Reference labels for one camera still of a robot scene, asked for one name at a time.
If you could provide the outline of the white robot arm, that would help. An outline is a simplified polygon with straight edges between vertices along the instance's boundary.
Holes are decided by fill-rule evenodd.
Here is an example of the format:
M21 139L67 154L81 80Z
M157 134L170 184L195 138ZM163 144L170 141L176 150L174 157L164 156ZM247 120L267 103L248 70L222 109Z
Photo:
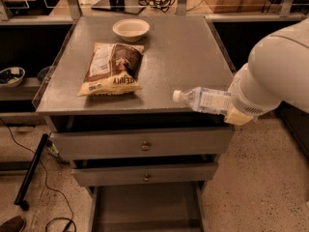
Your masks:
M255 44L229 87L224 121L244 125L281 102L309 112L309 19L277 30Z

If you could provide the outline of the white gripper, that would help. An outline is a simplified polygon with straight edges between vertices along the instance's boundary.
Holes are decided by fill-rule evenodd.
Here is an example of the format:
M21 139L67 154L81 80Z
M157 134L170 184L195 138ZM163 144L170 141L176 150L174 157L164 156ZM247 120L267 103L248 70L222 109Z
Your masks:
M228 110L224 122L231 125L242 126L250 122L253 116L264 115L281 103L258 83L247 66L242 66L235 74L228 91L234 107Z

